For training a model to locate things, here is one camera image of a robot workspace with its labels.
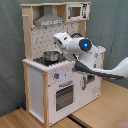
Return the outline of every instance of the backdrop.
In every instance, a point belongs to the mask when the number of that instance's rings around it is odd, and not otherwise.
[[[76,1],[80,0],[0,0],[0,116],[14,111],[21,101],[25,101],[20,4]],[[86,37],[107,49],[104,68],[112,69],[128,55],[128,0],[91,2]],[[111,82],[128,88],[127,79]]]

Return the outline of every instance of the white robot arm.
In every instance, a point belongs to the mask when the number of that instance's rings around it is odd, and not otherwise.
[[[112,70],[94,68],[98,55],[106,51],[101,46],[94,46],[88,38],[71,38],[66,32],[56,33],[53,38],[68,61],[76,61],[74,70],[80,74],[92,74],[111,79],[128,78],[128,57]]]

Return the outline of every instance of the burner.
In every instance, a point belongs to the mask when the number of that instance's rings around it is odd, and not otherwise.
[[[60,63],[60,62],[63,62],[66,60],[66,58],[64,56],[62,56],[61,59],[62,60],[57,60],[57,61],[46,61],[44,59],[44,57],[40,57],[40,58],[34,59],[34,62],[40,63],[40,64],[45,65],[45,66],[50,66],[50,65]]]

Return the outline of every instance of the toy kitchen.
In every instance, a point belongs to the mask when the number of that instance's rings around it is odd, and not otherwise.
[[[22,4],[26,108],[46,128],[101,95],[101,78],[73,70],[53,35],[85,37],[91,2]],[[102,68],[103,55],[95,67]]]

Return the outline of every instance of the pot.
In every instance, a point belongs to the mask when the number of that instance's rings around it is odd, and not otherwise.
[[[58,51],[47,51],[44,52],[44,59],[46,61],[57,61],[61,54]]]

